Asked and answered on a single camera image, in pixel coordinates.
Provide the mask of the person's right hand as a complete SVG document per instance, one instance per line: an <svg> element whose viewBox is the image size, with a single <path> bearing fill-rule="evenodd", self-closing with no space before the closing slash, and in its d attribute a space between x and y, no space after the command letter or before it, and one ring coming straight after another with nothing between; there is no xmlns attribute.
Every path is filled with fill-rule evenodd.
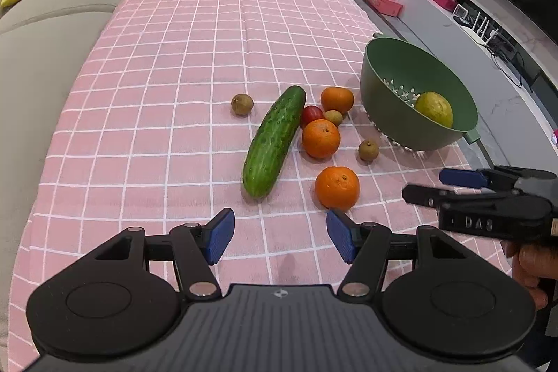
<svg viewBox="0 0 558 372"><path fill-rule="evenodd" d="M557 280L557 251L536 244L500 244L505 257L512 260L513 279L530 293L537 310L545 308L550 298L538 285L542 279Z"/></svg>

